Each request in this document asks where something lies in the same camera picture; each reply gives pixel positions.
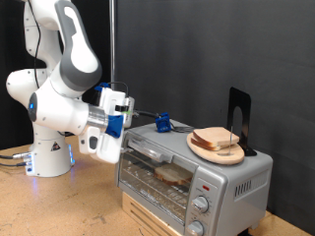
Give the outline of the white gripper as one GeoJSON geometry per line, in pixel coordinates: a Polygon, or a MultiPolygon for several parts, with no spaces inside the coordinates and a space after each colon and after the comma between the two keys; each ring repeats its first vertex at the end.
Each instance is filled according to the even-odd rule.
{"type": "Polygon", "coordinates": [[[103,134],[100,136],[100,144],[97,146],[97,157],[101,161],[115,164],[119,160],[120,153],[134,151],[130,147],[121,147],[123,136],[118,139],[103,134]]]}

